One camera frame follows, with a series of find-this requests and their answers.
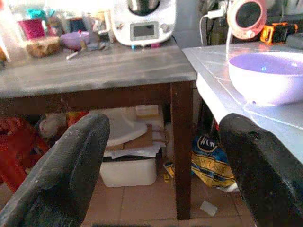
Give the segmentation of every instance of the red plastic chair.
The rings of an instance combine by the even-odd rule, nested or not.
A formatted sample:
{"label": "red plastic chair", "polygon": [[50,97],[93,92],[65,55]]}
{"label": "red plastic chair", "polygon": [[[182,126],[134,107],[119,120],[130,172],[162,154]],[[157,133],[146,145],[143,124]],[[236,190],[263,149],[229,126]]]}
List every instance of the red plastic chair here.
{"label": "red plastic chair", "polygon": [[0,119],[0,176],[15,192],[49,147],[28,122],[20,118]]}

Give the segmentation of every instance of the wooden table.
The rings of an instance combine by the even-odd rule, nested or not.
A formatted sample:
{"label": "wooden table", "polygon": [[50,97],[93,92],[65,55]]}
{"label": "wooden table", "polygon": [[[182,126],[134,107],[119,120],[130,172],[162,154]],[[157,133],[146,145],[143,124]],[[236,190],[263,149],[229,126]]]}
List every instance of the wooden table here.
{"label": "wooden table", "polygon": [[172,41],[158,49],[115,44],[66,61],[66,53],[0,72],[0,115],[44,114],[170,104],[177,219],[190,218],[193,81],[196,73]]}

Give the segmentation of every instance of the white table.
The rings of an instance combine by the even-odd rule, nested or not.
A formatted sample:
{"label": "white table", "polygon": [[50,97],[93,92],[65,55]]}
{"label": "white table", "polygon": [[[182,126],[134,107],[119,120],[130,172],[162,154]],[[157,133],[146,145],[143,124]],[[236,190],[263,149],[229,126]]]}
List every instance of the white table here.
{"label": "white table", "polygon": [[284,44],[267,46],[261,42],[232,44],[228,55],[225,45],[183,49],[198,73],[197,89],[218,123],[231,113],[246,116],[256,125],[275,134],[303,163],[303,102],[278,107],[258,107],[247,103],[229,78],[230,58],[242,53],[268,51],[302,52]]}

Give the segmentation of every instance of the tiled floor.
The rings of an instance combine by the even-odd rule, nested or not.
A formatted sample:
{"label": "tiled floor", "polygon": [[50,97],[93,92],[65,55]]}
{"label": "tiled floor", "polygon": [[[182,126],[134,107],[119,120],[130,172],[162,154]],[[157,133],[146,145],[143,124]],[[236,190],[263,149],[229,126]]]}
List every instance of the tiled floor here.
{"label": "tiled floor", "polygon": [[[83,226],[254,227],[239,192],[209,189],[197,177],[192,178],[192,219],[177,221],[173,183],[165,183],[163,173],[161,168],[154,184],[138,187],[107,188],[99,178]],[[199,209],[204,200],[218,208],[214,217]]]}

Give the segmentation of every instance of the purple bowl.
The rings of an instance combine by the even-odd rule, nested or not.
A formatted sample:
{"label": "purple bowl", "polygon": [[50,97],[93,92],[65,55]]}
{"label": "purple bowl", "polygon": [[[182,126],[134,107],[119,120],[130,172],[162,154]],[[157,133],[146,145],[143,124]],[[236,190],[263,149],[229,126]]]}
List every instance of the purple bowl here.
{"label": "purple bowl", "polygon": [[89,32],[66,33],[60,37],[60,42],[69,49],[79,51],[81,50],[81,41],[84,40],[86,44],[89,44]]}

